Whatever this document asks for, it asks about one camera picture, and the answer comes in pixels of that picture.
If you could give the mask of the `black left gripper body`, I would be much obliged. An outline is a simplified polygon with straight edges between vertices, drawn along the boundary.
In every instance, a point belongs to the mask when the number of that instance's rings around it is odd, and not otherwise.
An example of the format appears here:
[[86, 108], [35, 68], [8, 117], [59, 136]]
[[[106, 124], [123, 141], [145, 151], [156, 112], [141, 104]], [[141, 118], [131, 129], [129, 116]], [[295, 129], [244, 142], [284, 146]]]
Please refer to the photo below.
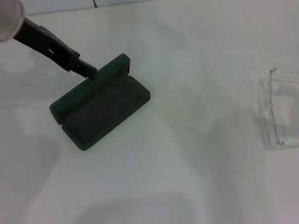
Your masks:
[[79, 53], [68, 47], [45, 27], [25, 18], [14, 39], [44, 55], [66, 71], [80, 71]]

